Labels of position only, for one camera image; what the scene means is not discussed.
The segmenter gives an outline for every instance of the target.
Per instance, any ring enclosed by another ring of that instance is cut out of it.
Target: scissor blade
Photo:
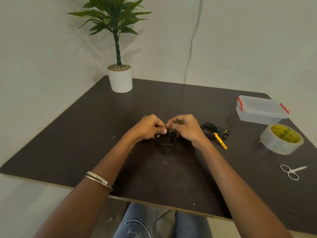
[[[297,169],[292,169],[292,172],[296,172],[296,171],[305,169],[305,168],[307,168],[307,167],[308,167],[308,166],[303,166],[303,167],[299,167],[299,168],[297,168]]]

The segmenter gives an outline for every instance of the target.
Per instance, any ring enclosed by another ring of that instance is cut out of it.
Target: jeans
[[[131,203],[113,238],[155,238],[157,209]],[[175,238],[212,238],[206,217],[175,213]]]

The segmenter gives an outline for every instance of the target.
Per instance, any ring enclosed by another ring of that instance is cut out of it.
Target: left hand
[[[164,135],[167,129],[165,124],[154,114],[144,116],[128,133],[137,138],[138,141],[142,139],[153,138],[156,134]]]

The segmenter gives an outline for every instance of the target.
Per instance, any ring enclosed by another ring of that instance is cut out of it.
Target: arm
[[[177,132],[203,154],[241,237],[292,237],[270,208],[206,138],[192,115],[177,116],[169,120],[166,126],[174,129],[175,123],[180,124],[176,127]]]
[[[150,139],[155,134],[165,133],[166,127],[161,120],[155,115],[145,116],[121,138],[92,172],[107,180],[112,186],[133,146],[142,139]],[[88,238],[108,195],[107,187],[85,177],[47,218],[35,237]]]

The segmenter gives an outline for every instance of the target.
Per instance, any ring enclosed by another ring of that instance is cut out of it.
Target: container lid
[[[276,100],[240,95],[238,102],[243,112],[281,119],[288,118],[289,111]]]

